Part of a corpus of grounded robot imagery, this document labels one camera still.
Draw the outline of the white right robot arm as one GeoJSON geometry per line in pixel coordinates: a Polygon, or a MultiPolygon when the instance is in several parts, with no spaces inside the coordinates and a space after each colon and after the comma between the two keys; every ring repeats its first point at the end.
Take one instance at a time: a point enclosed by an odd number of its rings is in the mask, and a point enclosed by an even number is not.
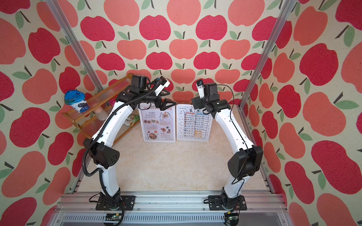
{"type": "Polygon", "coordinates": [[[232,107],[225,99],[220,99],[216,83],[196,82],[199,96],[192,99],[195,109],[205,110],[212,115],[226,134],[233,151],[228,161],[231,174],[228,183],[222,188],[220,198],[216,200],[225,210],[231,211],[241,207],[241,191],[244,184],[260,169],[263,150],[256,146],[237,123],[232,107]]]}

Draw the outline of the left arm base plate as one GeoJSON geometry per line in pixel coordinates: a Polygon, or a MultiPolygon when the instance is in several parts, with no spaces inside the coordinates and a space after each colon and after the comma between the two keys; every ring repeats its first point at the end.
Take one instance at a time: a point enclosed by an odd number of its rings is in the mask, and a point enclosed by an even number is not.
{"type": "MultiPolygon", "coordinates": [[[[132,211],[135,204],[136,196],[133,195],[122,195],[120,196],[118,202],[124,207],[127,211],[132,211]]],[[[102,196],[97,201],[95,208],[97,211],[120,211],[121,208],[114,204],[108,197],[102,196]]]]}

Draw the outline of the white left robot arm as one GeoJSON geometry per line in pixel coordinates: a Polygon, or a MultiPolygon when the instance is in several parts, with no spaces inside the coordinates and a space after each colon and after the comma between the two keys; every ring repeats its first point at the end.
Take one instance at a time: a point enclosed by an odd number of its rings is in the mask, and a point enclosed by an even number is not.
{"type": "Polygon", "coordinates": [[[124,207],[121,204],[120,188],[114,168],[120,157],[120,153],[112,148],[116,136],[128,116],[141,103],[154,105],[162,111],[175,106],[175,102],[162,98],[169,95],[168,91],[164,91],[169,84],[169,80],[163,76],[150,81],[146,76],[133,75],[131,84],[118,94],[111,113],[101,128],[92,138],[84,140],[86,151],[82,159],[83,173],[87,177],[99,173],[101,196],[115,208],[124,207]]]}

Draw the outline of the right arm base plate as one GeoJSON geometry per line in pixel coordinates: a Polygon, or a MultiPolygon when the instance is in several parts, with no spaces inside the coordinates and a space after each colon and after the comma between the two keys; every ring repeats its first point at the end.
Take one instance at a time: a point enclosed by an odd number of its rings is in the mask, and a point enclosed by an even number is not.
{"type": "Polygon", "coordinates": [[[204,200],[204,204],[208,204],[211,211],[233,211],[236,209],[246,211],[248,209],[245,197],[242,195],[236,198],[229,198],[224,194],[209,195],[204,200]]]}

